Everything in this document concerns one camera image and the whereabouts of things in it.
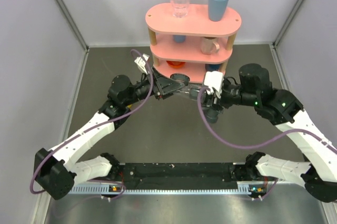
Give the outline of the grey pvc tee fitting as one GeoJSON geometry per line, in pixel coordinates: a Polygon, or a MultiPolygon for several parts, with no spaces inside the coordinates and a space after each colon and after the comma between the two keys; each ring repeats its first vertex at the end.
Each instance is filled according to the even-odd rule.
{"type": "Polygon", "coordinates": [[[219,114],[217,114],[215,111],[211,110],[209,112],[206,112],[205,114],[203,113],[203,115],[205,116],[206,121],[210,124],[214,124],[218,121],[219,114]]]}

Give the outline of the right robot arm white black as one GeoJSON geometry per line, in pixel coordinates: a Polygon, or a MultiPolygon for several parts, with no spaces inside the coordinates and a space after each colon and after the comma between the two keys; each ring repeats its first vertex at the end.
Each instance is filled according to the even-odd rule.
{"type": "Polygon", "coordinates": [[[198,109],[206,105],[208,112],[200,115],[219,141],[236,149],[257,149],[288,136],[305,156],[305,162],[278,159],[255,152],[247,156],[243,168],[235,168],[236,179],[248,176],[253,180],[274,177],[299,185],[321,202],[336,202],[336,148],[315,126],[302,103],[288,90],[272,86],[269,71],[259,64],[246,64],[239,69],[239,83],[231,83],[223,73],[205,74],[203,87],[197,96],[198,109]],[[253,107],[281,134],[257,145],[240,146],[217,135],[209,122],[216,121],[217,113],[233,105],[253,107]]]}

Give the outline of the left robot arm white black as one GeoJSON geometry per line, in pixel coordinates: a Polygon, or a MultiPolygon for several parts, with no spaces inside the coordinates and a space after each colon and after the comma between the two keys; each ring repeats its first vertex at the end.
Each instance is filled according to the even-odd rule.
{"type": "Polygon", "coordinates": [[[154,96],[168,98],[186,87],[190,78],[183,74],[166,77],[154,67],[142,73],[135,84],[126,75],[116,76],[108,90],[107,101],[94,116],[70,138],[50,150],[41,148],[34,157],[33,181],[54,200],[65,197],[78,184],[119,175],[118,162],[110,154],[80,162],[79,159],[102,138],[121,127],[133,113],[130,105],[145,102],[154,96]]]}

